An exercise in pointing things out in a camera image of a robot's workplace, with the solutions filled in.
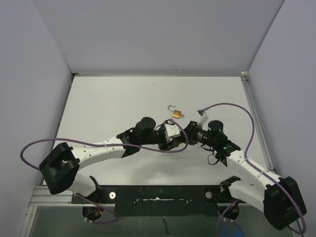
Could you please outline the long shackle brass padlock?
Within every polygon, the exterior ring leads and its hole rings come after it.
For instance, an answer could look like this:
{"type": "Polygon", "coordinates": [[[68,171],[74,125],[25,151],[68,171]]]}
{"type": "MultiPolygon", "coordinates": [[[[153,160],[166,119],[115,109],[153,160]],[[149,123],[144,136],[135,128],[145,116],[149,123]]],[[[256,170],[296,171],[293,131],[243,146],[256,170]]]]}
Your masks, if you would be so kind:
{"type": "Polygon", "coordinates": [[[183,144],[182,141],[179,141],[177,139],[173,139],[172,142],[173,142],[173,146],[176,148],[179,147],[181,144],[183,144]]]}

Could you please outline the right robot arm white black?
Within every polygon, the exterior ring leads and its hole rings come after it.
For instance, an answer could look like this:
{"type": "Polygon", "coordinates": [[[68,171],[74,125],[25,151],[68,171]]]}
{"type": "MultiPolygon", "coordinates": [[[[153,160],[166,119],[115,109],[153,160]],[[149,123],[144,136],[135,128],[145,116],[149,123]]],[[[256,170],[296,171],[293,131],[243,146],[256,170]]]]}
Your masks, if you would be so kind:
{"type": "Polygon", "coordinates": [[[226,167],[239,173],[221,182],[220,197],[226,202],[240,199],[260,211],[277,230],[283,230],[307,213],[297,182],[265,170],[223,132],[221,121],[209,122],[203,130],[191,121],[184,129],[189,143],[201,143],[210,148],[215,158],[226,167]]]}

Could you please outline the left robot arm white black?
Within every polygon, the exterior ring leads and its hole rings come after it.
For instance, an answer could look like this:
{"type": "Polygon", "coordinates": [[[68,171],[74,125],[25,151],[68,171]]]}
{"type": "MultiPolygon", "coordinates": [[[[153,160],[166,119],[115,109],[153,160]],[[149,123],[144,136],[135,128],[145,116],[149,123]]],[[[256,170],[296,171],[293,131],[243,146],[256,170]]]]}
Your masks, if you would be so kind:
{"type": "Polygon", "coordinates": [[[52,195],[63,191],[79,193],[88,202],[99,200],[100,186],[93,176],[79,171],[108,159],[124,158],[140,151],[144,145],[162,146],[180,136],[180,128],[165,121],[159,129],[150,117],[142,118],[133,128],[117,136],[91,145],[71,147],[66,142],[58,144],[39,165],[40,172],[52,195]]]}

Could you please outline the small brass padlock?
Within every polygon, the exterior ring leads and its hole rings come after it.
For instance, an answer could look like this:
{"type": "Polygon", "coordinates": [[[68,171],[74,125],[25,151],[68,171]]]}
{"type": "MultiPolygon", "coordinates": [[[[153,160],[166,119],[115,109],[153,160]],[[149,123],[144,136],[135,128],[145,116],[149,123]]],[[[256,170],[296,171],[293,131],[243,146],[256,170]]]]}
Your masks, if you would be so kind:
{"type": "Polygon", "coordinates": [[[179,119],[179,118],[182,117],[181,111],[177,110],[175,105],[168,105],[167,108],[168,108],[169,111],[172,112],[172,117],[173,118],[179,119]]]}

